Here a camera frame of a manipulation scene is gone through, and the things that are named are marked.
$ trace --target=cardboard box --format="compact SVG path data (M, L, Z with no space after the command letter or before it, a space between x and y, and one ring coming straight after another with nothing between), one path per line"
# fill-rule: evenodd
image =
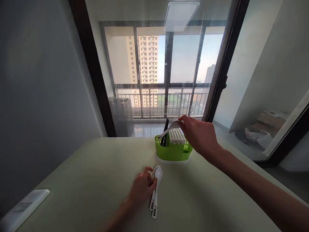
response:
M260 132L262 130L267 131L268 133L271 134L271 137L274 138L280 129L264 125L260 122L256 122L252 126L249 127L249 130L253 132Z
M275 127L277 129L280 129L282 125L286 122L285 119L278 118L272 115L273 112L271 111L263 111L260 113L260 115L257 117L257 120L261 122L262 124L265 124L270 127Z

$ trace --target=green utensil holder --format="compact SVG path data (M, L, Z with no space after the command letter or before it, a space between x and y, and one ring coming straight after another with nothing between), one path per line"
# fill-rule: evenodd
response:
M167 134L166 147L162 147L161 139L154 138L156 158L162 163L178 163L185 164L190 160L190 154L193 147L186 140L185 144L170 143L169 135Z

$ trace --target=ceramic spoon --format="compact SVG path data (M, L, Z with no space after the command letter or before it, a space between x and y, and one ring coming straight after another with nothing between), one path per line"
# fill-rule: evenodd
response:
M171 129L180 128L178 122L183 124L183 121L180 121L180 120L174 120L174 121L172 121L172 123L170 124L169 128L167 128L160 136L158 136L157 139L160 139L160 138L162 138L163 136L165 136L165 134L166 134L169 130L171 130Z
M154 168L154 180L155 180L155 171L158 169L158 168L161 168L160 165L157 165L155 168ZM150 211L152 211L154 209L154 204L155 204L155 190L153 191L152 193L152 198L151 198L151 202L150 202Z
M163 172L161 168L157 168L157 170L154 173L154 177L158 178L157 187L155 188L155 197L154 197L154 210L152 211L152 217L156 218L158 213L158 188L159 184L162 180Z

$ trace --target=tabletop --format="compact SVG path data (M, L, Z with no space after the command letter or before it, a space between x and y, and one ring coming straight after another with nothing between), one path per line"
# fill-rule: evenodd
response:
M218 142L300 200L227 142ZM156 165L163 170L157 218L151 217L147 202L125 231L280 231L238 185L195 151L188 164L161 164L155 158L154 138L98 138L80 147L36 187L51 193L18 232L103 229L139 172Z

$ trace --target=balcony railing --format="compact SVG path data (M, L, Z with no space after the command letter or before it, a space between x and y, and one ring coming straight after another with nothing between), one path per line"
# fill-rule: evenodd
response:
M192 93L181 92L169 93L167 108L165 112L165 94L164 93L142 93L142 104L140 102L140 94L118 94L119 98L130 98L132 113L134 118L162 118L164 115L169 117L180 117L183 114L189 114L193 117L202 117L207 100L207 92Z

